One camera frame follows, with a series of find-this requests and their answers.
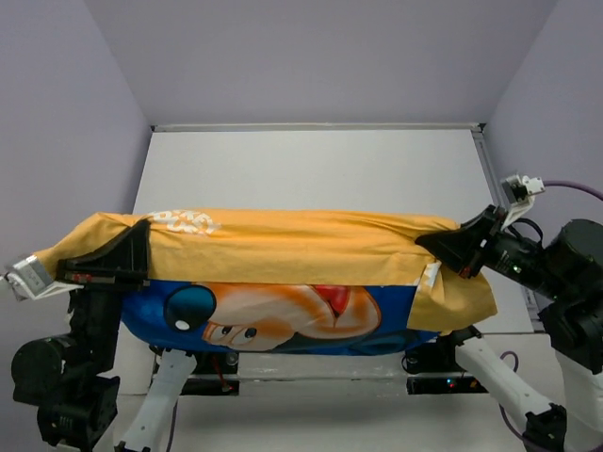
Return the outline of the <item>yellow pillowcase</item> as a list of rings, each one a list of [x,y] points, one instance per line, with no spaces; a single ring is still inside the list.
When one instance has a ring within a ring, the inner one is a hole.
[[[398,353],[497,313],[483,276],[465,279],[415,240],[447,218],[349,211],[177,209],[96,213],[36,256],[96,250],[151,224],[148,287],[123,299],[141,341],[190,351]]]

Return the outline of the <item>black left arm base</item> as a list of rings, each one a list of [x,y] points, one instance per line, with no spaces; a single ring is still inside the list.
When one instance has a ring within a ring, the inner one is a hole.
[[[188,352],[196,362],[182,387],[181,396],[238,396],[236,352]]]

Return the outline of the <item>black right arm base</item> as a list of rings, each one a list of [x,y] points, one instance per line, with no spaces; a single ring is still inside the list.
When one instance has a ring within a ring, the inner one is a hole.
[[[404,353],[400,360],[410,396],[487,394],[485,387],[455,361],[454,347],[440,338]]]

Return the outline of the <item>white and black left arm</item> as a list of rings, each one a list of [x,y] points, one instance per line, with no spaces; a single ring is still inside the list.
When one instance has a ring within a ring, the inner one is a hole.
[[[20,299],[70,295],[70,330],[31,341],[11,363],[16,401],[37,407],[41,437],[59,451],[156,451],[187,377],[203,369],[208,348],[194,339],[165,347],[139,413],[115,443],[120,380],[112,369],[123,299],[149,286],[151,224],[140,220],[94,251],[62,259],[55,275],[30,255],[9,265],[2,281]]]

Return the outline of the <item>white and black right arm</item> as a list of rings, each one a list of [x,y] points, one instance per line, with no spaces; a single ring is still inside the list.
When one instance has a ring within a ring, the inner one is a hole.
[[[500,407],[527,451],[602,448],[602,226],[572,219],[552,241],[511,232],[503,210],[488,207],[451,232],[416,243],[454,273],[470,278],[488,268],[548,300],[540,334],[502,339],[474,327],[439,338],[433,357],[474,378]]]

